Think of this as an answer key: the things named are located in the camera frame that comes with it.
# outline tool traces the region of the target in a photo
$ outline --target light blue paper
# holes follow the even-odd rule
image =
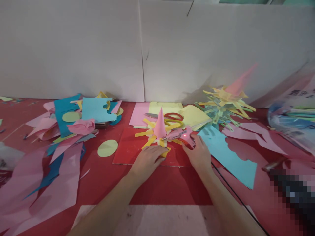
[[[116,114],[109,114],[103,108],[107,101],[111,100],[112,98],[83,98],[82,120],[95,119],[95,123],[116,120]]]
[[[243,161],[237,154],[228,148],[226,136],[215,127],[208,124],[198,135],[208,146],[210,153],[239,181],[248,188],[254,188],[257,163],[251,160]]]

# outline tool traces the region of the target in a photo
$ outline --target paper tree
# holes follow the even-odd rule
[[[247,98],[243,90],[249,81],[250,74],[256,66],[257,64],[253,65],[246,73],[228,87],[223,86],[221,89],[217,89],[210,86],[210,92],[203,91],[210,100],[204,103],[196,102],[196,104],[212,119],[210,124],[216,125],[218,123],[223,123],[233,131],[228,123],[232,122],[235,126],[240,126],[241,123],[233,120],[231,116],[250,119],[245,110],[253,112],[256,111],[256,109],[247,105],[242,100],[243,98]]]

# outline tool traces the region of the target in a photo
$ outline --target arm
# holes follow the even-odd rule
[[[198,135],[192,135],[192,137],[196,142],[195,149],[190,150],[185,145],[183,145],[183,149],[206,187],[228,235],[265,235],[259,225],[239,205],[214,174],[211,167],[211,154],[202,138]]]
[[[129,173],[67,236],[112,235],[132,196],[165,160],[159,156],[166,151],[161,146],[145,147]]]

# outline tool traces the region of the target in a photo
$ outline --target right hand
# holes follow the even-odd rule
[[[192,134],[191,137],[195,140],[196,147],[194,150],[190,150],[182,143],[183,149],[189,157],[190,163],[197,171],[198,174],[201,172],[212,171],[211,167],[211,154],[207,145],[202,140],[202,137],[199,135]]]

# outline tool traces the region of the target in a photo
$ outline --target white wall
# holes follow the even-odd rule
[[[254,63],[250,103],[315,49],[315,10],[276,5],[140,0],[146,101],[193,103],[207,85],[230,85]]]
[[[0,1],[0,95],[144,101],[138,0]]]

